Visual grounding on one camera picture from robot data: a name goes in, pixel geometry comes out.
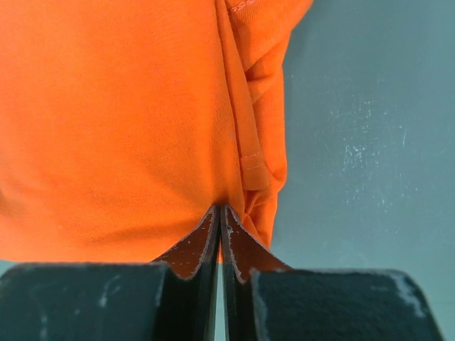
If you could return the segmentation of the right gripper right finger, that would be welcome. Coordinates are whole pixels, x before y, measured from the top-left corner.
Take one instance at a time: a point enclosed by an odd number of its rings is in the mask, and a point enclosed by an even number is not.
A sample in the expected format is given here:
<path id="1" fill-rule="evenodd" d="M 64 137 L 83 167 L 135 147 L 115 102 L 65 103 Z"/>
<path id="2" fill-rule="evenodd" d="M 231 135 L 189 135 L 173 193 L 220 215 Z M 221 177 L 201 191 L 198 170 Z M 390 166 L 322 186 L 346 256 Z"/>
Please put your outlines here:
<path id="1" fill-rule="evenodd" d="M 294 269 L 220 208 L 229 340 L 441 340 L 421 288 L 391 269 Z"/>

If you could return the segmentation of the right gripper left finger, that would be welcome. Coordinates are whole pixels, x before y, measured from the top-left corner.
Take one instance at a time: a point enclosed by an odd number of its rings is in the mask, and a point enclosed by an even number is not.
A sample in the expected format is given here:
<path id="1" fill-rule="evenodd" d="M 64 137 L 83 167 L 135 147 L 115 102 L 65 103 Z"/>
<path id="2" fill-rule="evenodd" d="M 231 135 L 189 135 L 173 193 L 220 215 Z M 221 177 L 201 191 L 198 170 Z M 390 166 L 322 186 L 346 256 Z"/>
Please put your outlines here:
<path id="1" fill-rule="evenodd" d="M 22 263 L 1 276 L 2 340 L 212 340 L 219 209 L 148 263 Z"/>

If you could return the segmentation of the orange t shirt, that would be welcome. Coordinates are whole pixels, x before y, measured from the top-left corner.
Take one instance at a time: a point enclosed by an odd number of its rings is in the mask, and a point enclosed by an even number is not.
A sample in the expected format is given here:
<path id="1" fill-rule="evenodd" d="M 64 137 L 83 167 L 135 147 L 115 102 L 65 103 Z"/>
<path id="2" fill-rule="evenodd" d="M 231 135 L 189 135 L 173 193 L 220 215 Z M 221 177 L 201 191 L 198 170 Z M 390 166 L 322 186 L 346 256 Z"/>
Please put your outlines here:
<path id="1" fill-rule="evenodd" d="M 1 258 L 150 261 L 228 204 L 263 245 L 310 1 L 2 1 Z"/>

